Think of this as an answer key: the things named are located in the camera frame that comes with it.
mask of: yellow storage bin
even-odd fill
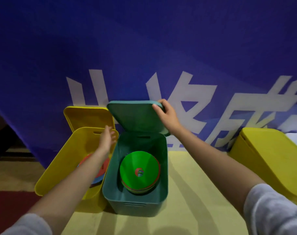
[[[284,133],[243,128],[229,156],[297,204],[297,146]]]
[[[36,183],[34,190],[39,196],[48,193],[56,184],[76,169],[86,155],[93,153],[97,149],[99,137],[105,125],[115,128],[111,113],[104,107],[69,106],[65,108],[64,115],[73,134]],[[109,158],[111,158],[114,147],[115,145],[111,147]],[[76,211],[99,213],[104,210],[107,200],[101,190],[103,181],[101,185],[87,190]]]

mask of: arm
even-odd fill
[[[156,105],[153,105],[153,108],[162,123],[178,138],[209,179],[243,216],[244,202],[249,191],[264,181],[247,167],[185,129],[180,124],[173,107],[166,100],[159,102],[165,107],[166,113]]]
[[[99,147],[84,163],[42,197],[28,213],[42,217],[53,234],[61,234],[77,204],[82,200],[100,167],[108,157],[110,146],[115,143],[114,132],[108,126],[100,136]]]

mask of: right hand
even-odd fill
[[[159,100],[158,102],[162,103],[166,112],[164,112],[159,106],[155,104],[152,105],[153,109],[159,116],[164,126],[170,131],[171,134],[175,135],[183,128],[178,120],[176,111],[165,99]]]

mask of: left hand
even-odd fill
[[[111,145],[113,145],[116,140],[115,132],[111,127],[105,126],[104,131],[100,135],[98,148],[103,150],[105,154],[109,153]]]

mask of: left arm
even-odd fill
[[[100,167],[108,157],[110,146],[115,143],[113,134],[114,132],[111,132],[110,128],[106,126],[95,153],[28,211],[28,213],[42,217],[52,229],[53,234],[61,234],[76,206],[95,179]]]

